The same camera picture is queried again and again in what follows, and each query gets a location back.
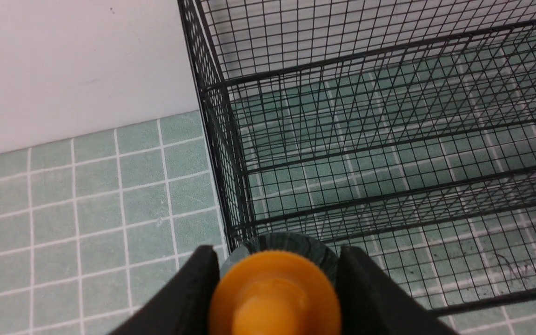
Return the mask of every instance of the black plastic part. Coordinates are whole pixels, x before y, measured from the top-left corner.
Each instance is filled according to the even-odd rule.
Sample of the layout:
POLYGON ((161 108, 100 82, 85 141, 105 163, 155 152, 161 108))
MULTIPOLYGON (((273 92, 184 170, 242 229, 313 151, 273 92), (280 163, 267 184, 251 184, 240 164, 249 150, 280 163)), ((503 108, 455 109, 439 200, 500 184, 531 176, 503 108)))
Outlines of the black plastic part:
POLYGON ((455 335, 357 247, 342 247, 336 276, 344 335, 455 335))
POLYGON ((111 335, 203 335, 219 282, 212 246, 199 246, 187 263, 142 309, 111 335))

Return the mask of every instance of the green tile floor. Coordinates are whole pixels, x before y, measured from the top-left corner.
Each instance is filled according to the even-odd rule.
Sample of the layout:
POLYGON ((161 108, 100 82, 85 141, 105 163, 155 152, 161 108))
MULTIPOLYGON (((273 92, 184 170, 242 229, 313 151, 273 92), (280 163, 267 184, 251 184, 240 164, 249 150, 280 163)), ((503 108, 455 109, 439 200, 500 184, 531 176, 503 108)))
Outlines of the green tile floor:
MULTIPOLYGON (((224 259, 218 215, 197 112, 1 154, 0 335, 109 332, 199 244, 224 259)), ((443 320, 536 334, 536 301, 443 320)))

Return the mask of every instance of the orange knob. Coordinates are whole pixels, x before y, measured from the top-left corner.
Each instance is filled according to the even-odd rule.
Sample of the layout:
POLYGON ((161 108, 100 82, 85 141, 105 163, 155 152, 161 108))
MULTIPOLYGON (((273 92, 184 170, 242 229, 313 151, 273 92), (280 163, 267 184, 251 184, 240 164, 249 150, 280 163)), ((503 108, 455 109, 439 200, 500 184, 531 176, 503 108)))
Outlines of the orange knob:
POLYGON ((253 254, 219 282, 211 335, 338 335, 341 312, 325 274, 290 252, 253 254))

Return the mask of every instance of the wire mesh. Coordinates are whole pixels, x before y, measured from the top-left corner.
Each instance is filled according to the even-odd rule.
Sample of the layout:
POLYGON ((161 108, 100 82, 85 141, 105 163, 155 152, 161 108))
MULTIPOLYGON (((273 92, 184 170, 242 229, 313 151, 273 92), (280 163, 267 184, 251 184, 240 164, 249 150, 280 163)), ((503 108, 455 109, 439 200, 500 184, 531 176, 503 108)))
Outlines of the wire mesh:
POLYGON ((357 245, 438 314, 536 297, 536 2, 179 4, 230 250, 357 245))

